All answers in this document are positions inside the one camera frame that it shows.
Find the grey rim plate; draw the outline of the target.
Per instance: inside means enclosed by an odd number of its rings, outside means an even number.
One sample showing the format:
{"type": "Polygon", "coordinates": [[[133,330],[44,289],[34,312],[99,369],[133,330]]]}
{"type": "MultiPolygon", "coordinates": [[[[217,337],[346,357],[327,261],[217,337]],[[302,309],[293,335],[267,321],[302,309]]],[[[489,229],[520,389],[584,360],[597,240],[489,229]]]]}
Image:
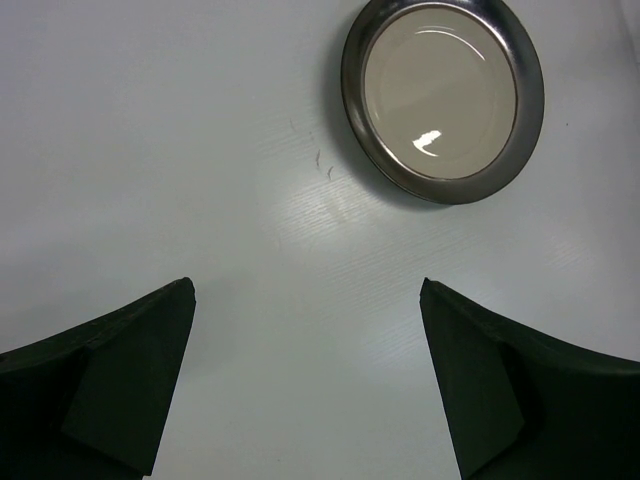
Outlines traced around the grey rim plate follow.
{"type": "Polygon", "coordinates": [[[371,1],[346,37],[340,82],[371,162],[438,204],[506,187],[542,129],[539,57],[502,1],[371,1]]]}

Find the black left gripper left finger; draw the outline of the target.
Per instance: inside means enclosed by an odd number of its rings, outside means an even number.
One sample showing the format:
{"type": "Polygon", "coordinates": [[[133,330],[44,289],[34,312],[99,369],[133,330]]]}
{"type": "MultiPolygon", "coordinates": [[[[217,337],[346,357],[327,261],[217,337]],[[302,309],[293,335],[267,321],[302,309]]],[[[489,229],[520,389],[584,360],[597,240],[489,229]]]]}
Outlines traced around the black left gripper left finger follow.
{"type": "Polygon", "coordinates": [[[2,353],[2,478],[150,476],[195,309],[182,278],[2,353]]]}

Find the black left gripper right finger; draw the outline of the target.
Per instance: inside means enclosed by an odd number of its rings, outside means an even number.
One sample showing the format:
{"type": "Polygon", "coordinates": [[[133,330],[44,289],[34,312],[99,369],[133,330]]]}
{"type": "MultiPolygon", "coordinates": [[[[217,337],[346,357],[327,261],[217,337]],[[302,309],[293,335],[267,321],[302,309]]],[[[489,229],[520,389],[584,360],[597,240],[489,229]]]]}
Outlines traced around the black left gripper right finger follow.
{"type": "Polygon", "coordinates": [[[639,364],[426,279],[420,308],[464,479],[636,479],[639,364]]]}

